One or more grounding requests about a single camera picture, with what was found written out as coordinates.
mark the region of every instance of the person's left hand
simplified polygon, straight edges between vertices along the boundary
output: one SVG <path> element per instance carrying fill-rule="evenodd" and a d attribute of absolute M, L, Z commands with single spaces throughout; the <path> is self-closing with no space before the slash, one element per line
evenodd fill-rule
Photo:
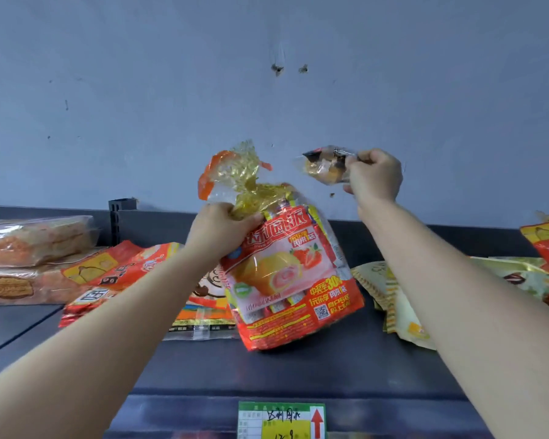
<path fill-rule="evenodd" d="M 201 208 L 191 225 L 185 247 L 200 254 L 211 255 L 217 263 L 217 260 L 240 246 L 244 237 L 264 221 L 261 213 L 244 220 L 233 220 L 228 213 L 232 207 L 230 203 L 213 203 Z"/>

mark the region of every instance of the blue-gray wall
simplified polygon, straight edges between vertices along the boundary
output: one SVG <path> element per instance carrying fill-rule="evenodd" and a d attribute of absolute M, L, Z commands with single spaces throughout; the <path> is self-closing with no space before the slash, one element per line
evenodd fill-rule
<path fill-rule="evenodd" d="M 549 0 L 0 0 L 0 205 L 196 211 L 211 155 L 249 137 L 332 218 L 351 198 L 291 156 L 383 147 L 426 222 L 533 222 Z"/>

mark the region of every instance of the red arrow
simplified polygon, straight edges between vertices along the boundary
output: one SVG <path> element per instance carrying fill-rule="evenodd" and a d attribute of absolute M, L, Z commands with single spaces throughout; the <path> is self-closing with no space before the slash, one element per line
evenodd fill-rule
<path fill-rule="evenodd" d="M 321 423 L 323 422 L 323 418 L 321 417 L 321 414 L 319 414 L 319 410 L 315 410 L 315 413 L 313 414 L 313 417 L 311 418 L 311 422 L 315 424 L 315 439 L 321 439 Z"/>

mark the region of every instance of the person's right arm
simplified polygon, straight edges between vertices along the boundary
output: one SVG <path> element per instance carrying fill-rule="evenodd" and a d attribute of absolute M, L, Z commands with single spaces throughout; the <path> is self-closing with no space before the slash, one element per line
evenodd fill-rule
<path fill-rule="evenodd" d="M 549 438 L 549 307 L 473 264 L 395 203 L 400 163 L 349 160 L 358 212 L 451 373 L 497 439 Z"/>

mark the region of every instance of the barcode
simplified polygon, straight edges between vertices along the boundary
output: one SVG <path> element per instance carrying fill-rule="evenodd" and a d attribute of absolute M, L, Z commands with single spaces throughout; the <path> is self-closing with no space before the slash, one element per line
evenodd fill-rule
<path fill-rule="evenodd" d="M 331 316 L 329 313 L 329 310 L 327 309 L 327 305 L 319 305 L 318 307 L 315 307 L 313 309 L 315 311 L 315 315 L 317 316 L 318 320 L 325 319 L 326 317 Z"/>

